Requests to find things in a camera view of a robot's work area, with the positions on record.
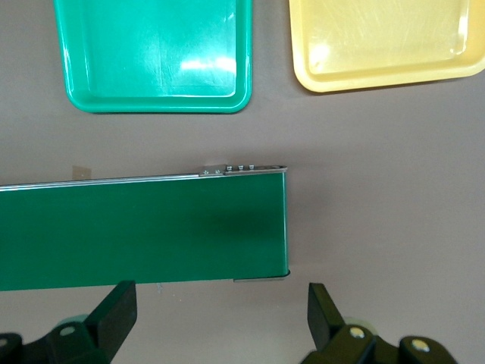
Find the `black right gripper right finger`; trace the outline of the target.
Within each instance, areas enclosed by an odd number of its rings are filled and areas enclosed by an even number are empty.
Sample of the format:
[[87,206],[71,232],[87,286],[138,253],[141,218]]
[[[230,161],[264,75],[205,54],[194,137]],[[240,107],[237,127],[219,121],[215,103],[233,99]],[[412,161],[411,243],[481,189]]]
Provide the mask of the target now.
[[358,324],[346,324],[327,288],[308,285],[307,323],[316,350],[304,363],[456,363],[439,342],[407,336],[397,346]]

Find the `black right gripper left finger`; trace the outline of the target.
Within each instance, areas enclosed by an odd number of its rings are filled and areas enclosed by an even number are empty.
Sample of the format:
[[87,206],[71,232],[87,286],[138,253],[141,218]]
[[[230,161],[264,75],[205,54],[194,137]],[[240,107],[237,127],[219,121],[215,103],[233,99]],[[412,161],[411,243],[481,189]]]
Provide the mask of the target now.
[[110,363],[137,320],[136,282],[121,281],[87,316],[71,318],[38,340],[1,334],[2,363]]

